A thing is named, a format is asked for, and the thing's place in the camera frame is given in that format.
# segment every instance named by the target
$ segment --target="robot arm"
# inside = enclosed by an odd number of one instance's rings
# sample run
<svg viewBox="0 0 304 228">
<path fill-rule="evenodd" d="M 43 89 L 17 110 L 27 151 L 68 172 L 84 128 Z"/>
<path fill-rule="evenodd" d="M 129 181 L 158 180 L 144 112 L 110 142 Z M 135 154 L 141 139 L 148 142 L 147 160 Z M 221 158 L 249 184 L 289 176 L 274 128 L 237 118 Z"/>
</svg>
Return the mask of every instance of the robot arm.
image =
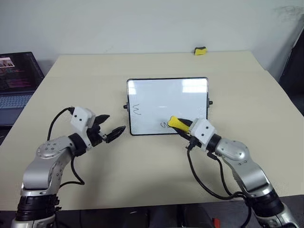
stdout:
<svg viewBox="0 0 304 228">
<path fill-rule="evenodd" d="M 99 124 L 109 115 L 96 117 L 93 112 L 81 107 L 71 108 L 71 111 L 71 124 L 76 132 L 69 137 L 62 136 L 39 146 L 34 161 L 26 168 L 12 228 L 52 227 L 55 206 L 59 204 L 57 193 L 65 166 L 102 141 L 110 143 L 125 129 L 125 126 L 118 127 L 107 135 L 100 132 Z"/>
<path fill-rule="evenodd" d="M 247 197 L 247 203 L 252 207 L 261 226 L 299 227 L 261 167 L 251 159 L 249 150 L 243 143 L 221 138 L 206 119 L 191 122 L 172 117 L 168 124 L 182 137 L 194 142 L 190 143 L 188 149 L 197 145 L 207 150 L 209 157 L 222 158 L 231 168 L 234 179 Z"/>
</svg>

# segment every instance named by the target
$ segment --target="laptop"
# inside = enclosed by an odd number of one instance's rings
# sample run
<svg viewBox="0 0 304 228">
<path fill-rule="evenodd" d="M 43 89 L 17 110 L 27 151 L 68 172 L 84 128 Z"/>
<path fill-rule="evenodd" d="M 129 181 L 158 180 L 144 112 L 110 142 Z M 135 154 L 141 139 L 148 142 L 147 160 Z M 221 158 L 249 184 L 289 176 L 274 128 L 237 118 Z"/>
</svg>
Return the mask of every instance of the laptop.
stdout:
<svg viewBox="0 0 304 228">
<path fill-rule="evenodd" d="M 44 75 L 32 52 L 0 54 L 0 126 L 12 126 Z"/>
</svg>

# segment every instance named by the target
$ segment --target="whiteboard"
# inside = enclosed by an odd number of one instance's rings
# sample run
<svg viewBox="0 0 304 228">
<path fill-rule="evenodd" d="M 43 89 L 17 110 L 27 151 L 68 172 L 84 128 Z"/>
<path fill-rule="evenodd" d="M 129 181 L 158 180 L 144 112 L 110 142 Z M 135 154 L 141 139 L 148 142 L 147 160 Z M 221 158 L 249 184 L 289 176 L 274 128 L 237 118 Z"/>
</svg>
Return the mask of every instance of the whiteboard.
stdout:
<svg viewBox="0 0 304 228">
<path fill-rule="evenodd" d="M 173 115 L 207 118 L 206 77 L 129 79 L 127 92 L 132 135 L 176 133 L 167 124 Z"/>
</svg>

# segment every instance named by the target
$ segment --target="laptop screen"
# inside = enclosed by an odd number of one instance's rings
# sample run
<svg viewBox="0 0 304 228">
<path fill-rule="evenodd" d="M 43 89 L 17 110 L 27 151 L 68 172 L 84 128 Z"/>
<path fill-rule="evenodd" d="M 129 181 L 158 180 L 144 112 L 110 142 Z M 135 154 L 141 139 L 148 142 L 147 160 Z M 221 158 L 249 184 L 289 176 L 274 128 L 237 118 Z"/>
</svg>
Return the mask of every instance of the laptop screen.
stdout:
<svg viewBox="0 0 304 228">
<path fill-rule="evenodd" d="M 43 78 L 33 53 L 0 54 L 0 93 L 35 91 Z"/>
</svg>

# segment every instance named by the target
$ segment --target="white wall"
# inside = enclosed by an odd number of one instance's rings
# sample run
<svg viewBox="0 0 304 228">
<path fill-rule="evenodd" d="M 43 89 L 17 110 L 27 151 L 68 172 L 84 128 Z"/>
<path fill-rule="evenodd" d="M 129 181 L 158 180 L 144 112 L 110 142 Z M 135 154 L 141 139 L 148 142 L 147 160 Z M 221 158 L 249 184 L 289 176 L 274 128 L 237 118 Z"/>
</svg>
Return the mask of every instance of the white wall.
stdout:
<svg viewBox="0 0 304 228">
<path fill-rule="evenodd" d="M 0 53 L 251 50 L 278 79 L 304 22 L 304 0 L 0 0 Z"/>
</svg>

